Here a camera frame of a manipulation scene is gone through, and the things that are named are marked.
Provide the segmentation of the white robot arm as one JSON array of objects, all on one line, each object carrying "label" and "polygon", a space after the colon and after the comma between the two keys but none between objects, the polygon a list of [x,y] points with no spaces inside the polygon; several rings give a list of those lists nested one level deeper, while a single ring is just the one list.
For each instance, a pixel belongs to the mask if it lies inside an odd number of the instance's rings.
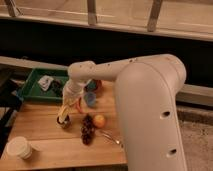
[{"label": "white robot arm", "polygon": [[187,171],[176,109],[184,64],[160,54],[68,68],[63,103],[72,104],[92,79],[114,83],[115,106],[129,171]]}]

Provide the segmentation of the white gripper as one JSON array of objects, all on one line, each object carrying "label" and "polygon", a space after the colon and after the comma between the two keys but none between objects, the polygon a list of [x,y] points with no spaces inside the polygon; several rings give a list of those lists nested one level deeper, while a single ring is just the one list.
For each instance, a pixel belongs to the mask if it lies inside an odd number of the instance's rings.
[{"label": "white gripper", "polygon": [[69,113],[70,106],[79,108],[80,106],[80,97],[84,92],[84,87],[86,84],[84,82],[76,82],[69,79],[63,88],[63,104],[60,107],[59,114],[67,115]]}]

